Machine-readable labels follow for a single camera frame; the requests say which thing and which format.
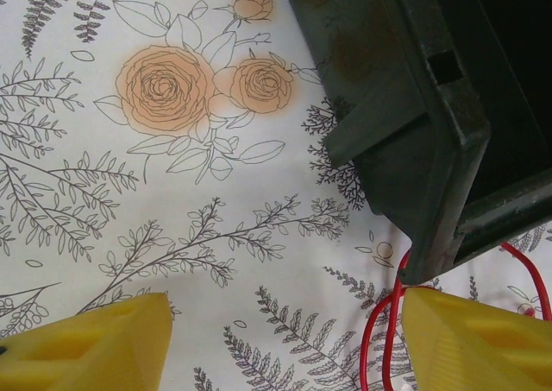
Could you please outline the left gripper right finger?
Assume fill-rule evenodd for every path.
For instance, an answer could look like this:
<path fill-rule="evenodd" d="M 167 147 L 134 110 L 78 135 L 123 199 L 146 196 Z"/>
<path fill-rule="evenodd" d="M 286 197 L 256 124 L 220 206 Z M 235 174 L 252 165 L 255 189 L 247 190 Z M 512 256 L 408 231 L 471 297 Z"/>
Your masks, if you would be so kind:
<path fill-rule="evenodd" d="M 402 327 L 421 390 L 549 390 L 551 323 L 426 287 Z"/>

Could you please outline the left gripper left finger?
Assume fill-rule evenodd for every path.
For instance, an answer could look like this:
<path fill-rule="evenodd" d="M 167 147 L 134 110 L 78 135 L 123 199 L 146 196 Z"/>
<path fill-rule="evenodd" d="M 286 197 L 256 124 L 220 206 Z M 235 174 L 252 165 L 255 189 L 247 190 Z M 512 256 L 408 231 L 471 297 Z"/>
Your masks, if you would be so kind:
<path fill-rule="evenodd" d="M 148 293 L 1 341 L 3 390 L 156 390 L 173 329 L 165 293 Z"/>

